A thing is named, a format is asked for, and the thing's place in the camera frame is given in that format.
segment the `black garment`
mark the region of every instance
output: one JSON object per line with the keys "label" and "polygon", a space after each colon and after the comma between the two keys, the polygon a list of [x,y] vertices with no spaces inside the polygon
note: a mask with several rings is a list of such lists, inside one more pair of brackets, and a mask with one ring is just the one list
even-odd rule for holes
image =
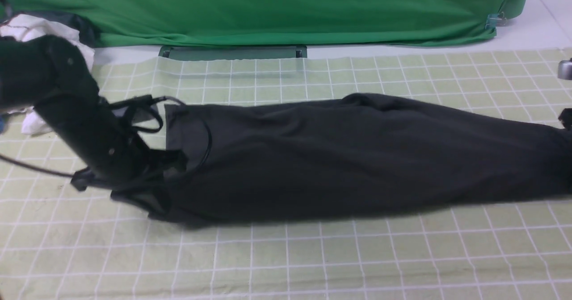
{"label": "black garment", "polygon": [[100,29],[92,23],[87,17],[79,16],[75,13],[63,11],[17,11],[14,12],[12,5],[8,0],[0,0],[0,5],[4,8],[4,13],[0,18],[2,25],[8,25],[9,20],[17,15],[26,14],[34,17],[43,18],[48,21],[55,21],[76,29],[80,32],[80,43],[89,47],[96,47],[100,40]]}
{"label": "black garment", "polygon": [[21,13],[40,17],[47,21],[55,21],[75,29],[80,32],[80,43],[89,47],[96,47],[97,42],[100,40],[100,29],[86,17],[79,16],[75,13],[62,11],[20,11],[16,12],[14,16]]}
{"label": "black garment", "polygon": [[386,215],[568,194],[565,129],[444,106],[351,94],[256,107],[167,106],[167,149],[196,174],[172,177],[170,221],[216,224]]}

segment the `white fabric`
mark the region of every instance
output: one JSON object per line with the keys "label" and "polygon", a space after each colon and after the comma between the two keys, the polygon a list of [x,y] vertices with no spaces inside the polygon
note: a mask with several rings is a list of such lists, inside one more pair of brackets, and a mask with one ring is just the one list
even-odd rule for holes
{"label": "white fabric", "polygon": [[[16,41],[20,42],[30,41],[43,35],[63,37],[80,50],[84,56],[88,70],[90,72],[92,71],[95,50],[80,43],[80,32],[78,30],[72,29],[62,23],[20,14],[0,27],[0,35],[3,37],[14,37]],[[22,133],[26,135],[39,135],[52,131],[33,109],[27,109],[27,112],[27,116],[22,124]]]}

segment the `wrinkled fabric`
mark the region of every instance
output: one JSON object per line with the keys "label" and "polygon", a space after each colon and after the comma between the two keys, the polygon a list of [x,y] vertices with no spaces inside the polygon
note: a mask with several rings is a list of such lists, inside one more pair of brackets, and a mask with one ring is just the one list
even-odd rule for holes
{"label": "wrinkled fabric", "polygon": [[167,106],[169,221],[386,215],[566,196],[572,135],[383,94],[254,107]]}

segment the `green cloth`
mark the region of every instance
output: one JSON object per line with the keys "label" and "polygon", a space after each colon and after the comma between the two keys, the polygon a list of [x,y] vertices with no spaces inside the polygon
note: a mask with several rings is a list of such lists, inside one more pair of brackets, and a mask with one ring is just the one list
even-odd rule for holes
{"label": "green cloth", "polygon": [[102,46],[452,46],[491,39],[488,15],[507,0],[10,0],[16,10],[88,17]]}

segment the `light green mat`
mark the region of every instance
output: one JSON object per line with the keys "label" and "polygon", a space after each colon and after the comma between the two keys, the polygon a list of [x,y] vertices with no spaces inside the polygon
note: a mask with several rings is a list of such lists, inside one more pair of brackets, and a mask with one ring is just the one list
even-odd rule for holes
{"label": "light green mat", "polygon": [[[270,104],[378,92],[559,127],[572,49],[97,66],[111,101]],[[55,135],[0,153],[70,171]],[[164,146],[164,133],[145,137]],[[460,207],[407,218],[182,231],[109,193],[0,164],[0,292],[22,299],[556,300],[572,298],[572,204]]]}

